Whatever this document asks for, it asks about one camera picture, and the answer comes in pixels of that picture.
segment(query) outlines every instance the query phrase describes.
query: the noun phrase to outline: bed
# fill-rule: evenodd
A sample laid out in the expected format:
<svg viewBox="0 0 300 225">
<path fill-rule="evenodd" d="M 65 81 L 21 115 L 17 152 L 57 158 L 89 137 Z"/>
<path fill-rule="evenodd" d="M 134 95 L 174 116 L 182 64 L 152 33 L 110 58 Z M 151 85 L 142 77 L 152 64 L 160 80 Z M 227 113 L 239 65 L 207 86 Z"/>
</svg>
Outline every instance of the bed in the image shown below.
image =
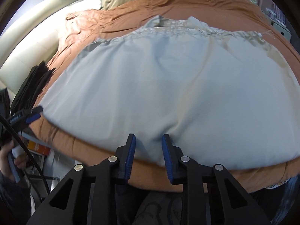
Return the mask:
<svg viewBox="0 0 300 225">
<path fill-rule="evenodd" d="M 128 34 L 156 15 L 174 20 L 193 16 L 211 27 L 226 31 L 265 33 L 263 39 L 280 51 L 300 82 L 298 53 L 268 24 L 259 7 L 250 0 L 125 0 L 125 3 L 105 0 L 101 5 L 105 10 L 86 10 L 67 15 L 58 51 L 48 63 L 48 67 L 56 68 L 56 71 L 38 97 L 36 106 L 85 46 L 98 38 L 110 39 Z M 113 154 L 67 134 L 44 117 L 34 122 L 31 128 L 45 143 L 87 165 L 98 164 Z M 296 176 L 299 173 L 299 162 L 297 157 L 273 166 L 231 170 L 231 173 L 248 192 L 254 192 Z M 163 167 L 138 159 L 134 161 L 129 183 L 138 188 L 158 191 L 180 192 L 182 189 L 169 184 Z"/>
</svg>

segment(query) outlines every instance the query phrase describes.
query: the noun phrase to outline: orange box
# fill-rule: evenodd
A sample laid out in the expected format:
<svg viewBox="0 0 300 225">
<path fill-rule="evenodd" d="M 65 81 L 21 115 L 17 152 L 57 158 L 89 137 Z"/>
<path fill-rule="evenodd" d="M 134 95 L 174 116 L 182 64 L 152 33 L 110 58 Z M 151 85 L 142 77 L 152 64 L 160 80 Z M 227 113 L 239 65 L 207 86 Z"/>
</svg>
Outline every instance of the orange box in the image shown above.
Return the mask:
<svg viewBox="0 0 300 225">
<path fill-rule="evenodd" d="M 46 146 L 43 146 L 43 145 L 39 145 L 33 141 L 29 141 L 28 143 L 28 146 L 27 148 L 29 150 L 32 150 L 34 152 L 37 152 L 37 153 L 40 153 L 40 154 L 43 154 L 45 156 L 48 156 L 49 153 L 50 153 L 50 148 L 49 147 L 46 147 Z"/>
</svg>

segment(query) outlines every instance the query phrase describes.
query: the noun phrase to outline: white garment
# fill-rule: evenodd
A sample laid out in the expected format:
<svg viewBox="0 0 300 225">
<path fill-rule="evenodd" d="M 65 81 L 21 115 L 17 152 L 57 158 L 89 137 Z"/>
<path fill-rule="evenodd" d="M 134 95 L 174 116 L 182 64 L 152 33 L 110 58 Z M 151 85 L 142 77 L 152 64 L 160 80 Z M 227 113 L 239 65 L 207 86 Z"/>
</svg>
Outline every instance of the white garment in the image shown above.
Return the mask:
<svg viewBox="0 0 300 225">
<path fill-rule="evenodd" d="M 261 34 L 157 16 L 87 46 L 41 105 L 50 122 L 102 149 L 134 133 L 136 157 L 164 166 L 170 134 L 184 155 L 232 170 L 300 156 L 299 102 L 292 70 Z"/>
</svg>

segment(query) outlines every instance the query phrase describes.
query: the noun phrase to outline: black folded garment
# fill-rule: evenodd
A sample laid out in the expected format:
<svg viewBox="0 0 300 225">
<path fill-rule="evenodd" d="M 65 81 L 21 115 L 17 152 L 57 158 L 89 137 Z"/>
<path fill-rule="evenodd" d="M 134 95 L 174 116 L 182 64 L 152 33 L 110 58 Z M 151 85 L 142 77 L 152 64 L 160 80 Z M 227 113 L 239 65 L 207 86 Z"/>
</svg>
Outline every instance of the black folded garment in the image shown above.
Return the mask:
<svg viewBox="0 0 300 225">
<path fill-rule="evenodd" d="M 49 70 L 44 61 L 40 65 L 31 68 L 28 77 L 24 80 L 10 106 L 10 114 L 12 116 L 21 109 L 33 107 L 38 95 L 42 92 L 54 70 Z"/>
</svg>

